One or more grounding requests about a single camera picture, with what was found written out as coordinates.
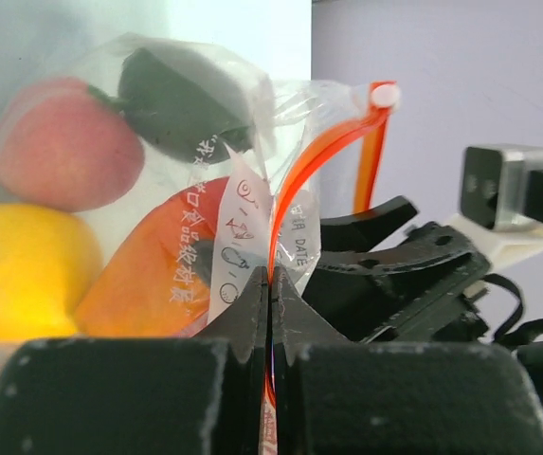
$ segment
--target gray wall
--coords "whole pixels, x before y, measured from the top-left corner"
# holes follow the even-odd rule
[[[395,79],[404,91],[377,202],[403,194],[419,223],[442,221],[457,209],[465,146],[543,146],[543,2],[338,0],[314,5],[313,18],[314,79]],[[325,215],[340,213],[330,182],[353,166],[339,156],[322,171]],[[526,292],[526,319],[543,317],[543,255],[506,275]],[[480,307],[496,327],[513,302],[497,290]]]

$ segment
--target yellow fruit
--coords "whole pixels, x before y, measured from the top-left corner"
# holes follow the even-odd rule
[[[80,218],[0,204],[0,342],[74,335],[69,315],[101,267],[96,237]]]

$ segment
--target toy fruit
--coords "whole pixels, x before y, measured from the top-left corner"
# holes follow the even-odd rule
[[[207,312],[209,290],[191,243],[214,238],[226,182],[183,190],[135,227],[75,311],[85,334],[166,337]]]
[[[118,96],[130,126],[181,161],[192,163],[215,135],[236,152],[251,148],[252,116],[243,89],[192,49],[170,43],[137,49],[124,61]],[[216,147],[206,162],[228,158],[225,147]]]
[[[21,199],[66,211],[114,202],[144,164],[137,135],[86,82],[26,88],[0,122],[0,183]]]
[[[0,205],[0,343],[71,336],[69,316],[102,268],[89,226],[29,204]]]

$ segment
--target transparent plastic bag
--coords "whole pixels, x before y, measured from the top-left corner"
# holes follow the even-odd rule
[[[258,264],[304,289],[314,174],[384,125],[370,117],[367,91],[271,82],[216,45],[134,35],[25,88],[0,118],[0,345],[190,336]]]

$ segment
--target green vegetable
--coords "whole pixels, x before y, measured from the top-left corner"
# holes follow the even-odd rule
[[[236,152],[251,148],[254,127],[244,90],[214,63],[180,45],[147,45],[130,55],[117,104],[133,130],[181,161],[228,159],[216,137]]]

